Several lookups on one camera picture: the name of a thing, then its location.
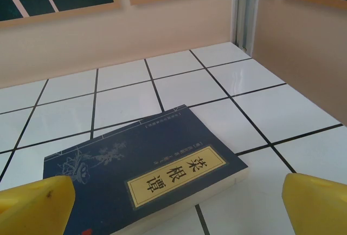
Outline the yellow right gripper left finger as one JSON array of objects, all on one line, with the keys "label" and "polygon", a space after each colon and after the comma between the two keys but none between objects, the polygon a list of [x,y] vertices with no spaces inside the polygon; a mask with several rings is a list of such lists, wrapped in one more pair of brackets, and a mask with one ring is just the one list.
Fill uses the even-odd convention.
[{"label": "yellow right gripper left finger", "polygon": [[1,191],[1,234],[63,234],[75,202],[70,177],[59,175]]}]

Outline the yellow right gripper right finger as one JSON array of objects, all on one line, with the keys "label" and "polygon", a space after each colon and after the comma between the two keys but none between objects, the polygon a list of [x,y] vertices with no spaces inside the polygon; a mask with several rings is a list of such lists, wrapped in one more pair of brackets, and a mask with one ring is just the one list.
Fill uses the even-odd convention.
[{"label": "yellow right gripper right finger", "polygon": [[346,184],[290,173],[282,199],[295,234],[346,234]]}]

